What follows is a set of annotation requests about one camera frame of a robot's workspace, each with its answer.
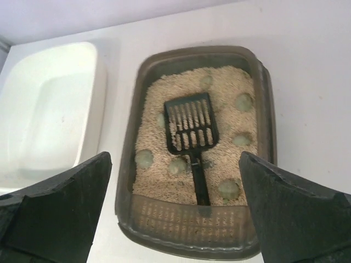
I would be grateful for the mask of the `black litter scoop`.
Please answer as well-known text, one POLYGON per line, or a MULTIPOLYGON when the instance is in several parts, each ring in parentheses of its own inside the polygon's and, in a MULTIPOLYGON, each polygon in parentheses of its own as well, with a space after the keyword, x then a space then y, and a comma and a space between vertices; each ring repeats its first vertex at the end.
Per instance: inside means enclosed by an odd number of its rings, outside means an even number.
POLYGON ((163 105, 168 151, 189 157, 197 204, 210 206, 201 156, 219 141, 210 95, 196 93, 166 101, 163 105))

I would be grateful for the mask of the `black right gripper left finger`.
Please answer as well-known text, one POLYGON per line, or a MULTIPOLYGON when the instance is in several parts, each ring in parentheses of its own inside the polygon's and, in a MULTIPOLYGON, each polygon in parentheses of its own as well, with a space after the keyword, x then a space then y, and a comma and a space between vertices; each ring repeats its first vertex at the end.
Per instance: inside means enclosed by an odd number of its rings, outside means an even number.
POLYGON ((112 170, 102 152, 1 195, 1 262, 86 262, 112 170))

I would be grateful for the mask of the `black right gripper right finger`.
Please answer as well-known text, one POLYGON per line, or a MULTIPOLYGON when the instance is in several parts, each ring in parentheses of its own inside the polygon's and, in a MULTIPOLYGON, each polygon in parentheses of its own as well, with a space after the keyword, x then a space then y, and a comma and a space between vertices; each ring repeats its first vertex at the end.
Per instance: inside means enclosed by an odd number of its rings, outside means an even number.
POLYGON ((244 151, 240 174, 264 262, 350 262, 350 195, 244 151))

